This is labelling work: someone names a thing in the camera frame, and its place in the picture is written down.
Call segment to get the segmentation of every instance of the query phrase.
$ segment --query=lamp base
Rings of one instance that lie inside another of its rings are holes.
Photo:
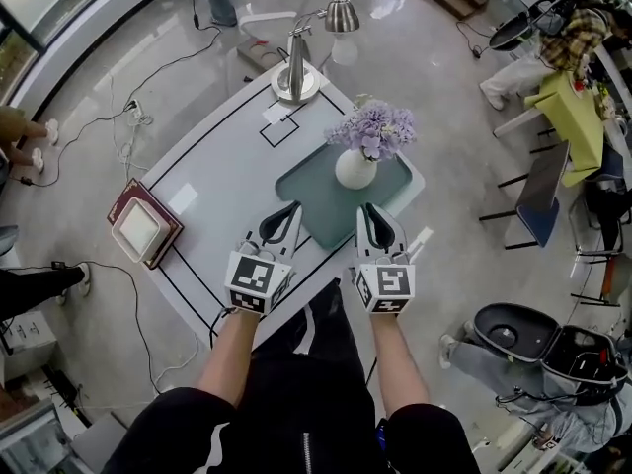
[[[276,95],[291,104],[303,104],[318,93],[320,89],[320,74],[312,65],[303,62],[303,89],[298,99],[294,99],[289,92],[289,64],[282,63],[273,72],[271,83]]]

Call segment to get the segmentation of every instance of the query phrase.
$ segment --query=white pants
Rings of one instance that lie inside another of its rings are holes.
[[[481,87],[492,96],[508,95],[517,93],[518,90],[533,89],[546,76],[555,72],[555,69],[546,66],[532,51],[499,70],[494,76],[483,82]]]

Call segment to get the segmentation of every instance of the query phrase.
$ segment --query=white marker cube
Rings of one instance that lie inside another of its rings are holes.
[[[362,264],[355,288],[369,313],[400,313],[415,297],[415,266]]]
[[[291,270],[286,264],[232,251],[224,282],[229,305],[268,314],[289,287]]]

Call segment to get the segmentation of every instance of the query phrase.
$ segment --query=sneaker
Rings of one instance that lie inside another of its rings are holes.
[[[41,174],[41,171],[43,170],[43,156],[41,154],[41,149],[36,147],[33,150],[31,158],[33,159],[33,166],[38,170],[38,174]]]
[[[496,109],[497,111],[503,110],[503,108],[505,107],[505,102],[503,102],[503,97],[501,97],[500,95],[493,95],[489,93],[485,89],[485,83],[479,84],[478,87],[481,89],[481,91],[483,92],[483,95],[485,95],[485,98],[494,109]]]
[[[51,119],[46,123],[46,129],[48,130],[48,142],[50,142],[51,146],[54,146],[59,140],[59,121]]]
[[[79,293],[81,296],[88,296],[90,293],[90,267],[85,262],[79,264],[77,267],[83,271],[84,277],[79,284],[77,284],[77,288],[79,289]]]
[[[438,364],[443,370],[452,367],[450,363],[450,349],[456,343],[456,339],[448,334],[444,334],[438,340]]]
[[[60,295],[57,295],[55,297],[55,302],[57,302],[57,305],[63,305],[66,303],[66,294],[68,294],[68,290],[64,289]]]
[[[470,320],[467,320],[465,323],[463,323],[463,332],[465,332],[466,337],[472,337],[472,335],[474,334],[474,323],[472,323]]]

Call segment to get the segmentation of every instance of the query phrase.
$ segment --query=yellow-green cloth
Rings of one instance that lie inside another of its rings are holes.
[[[524,99],[528,108],[535,106],[548,117],[561,140],[571,143],[575,170],[562,178],[567,187],[599,169],[603,152],[603,125],[594,109],[593,93],[584,90],[578,97],[572,82],[570,72],[557,72],[544,80],[540,93]]]

